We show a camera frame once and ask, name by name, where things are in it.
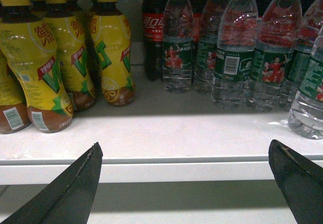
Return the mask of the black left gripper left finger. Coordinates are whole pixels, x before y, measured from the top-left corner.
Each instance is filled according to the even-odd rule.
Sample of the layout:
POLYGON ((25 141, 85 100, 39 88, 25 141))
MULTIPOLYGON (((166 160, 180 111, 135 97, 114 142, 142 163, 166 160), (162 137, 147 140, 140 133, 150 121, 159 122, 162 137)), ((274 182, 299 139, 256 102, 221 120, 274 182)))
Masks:
POLYGON ((102 149, 96 142, 2 223, 87 223, 98 187, 102 157, 102 149))

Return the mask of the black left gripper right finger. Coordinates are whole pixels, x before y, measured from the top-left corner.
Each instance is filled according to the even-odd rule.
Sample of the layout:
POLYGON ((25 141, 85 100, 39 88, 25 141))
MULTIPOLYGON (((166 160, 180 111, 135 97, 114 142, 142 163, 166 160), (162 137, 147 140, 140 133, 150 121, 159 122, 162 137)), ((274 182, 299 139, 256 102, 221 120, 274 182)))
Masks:
POLYGON ((278 140, 268 162, 297 223, 322 223, 322 167, 278 140))

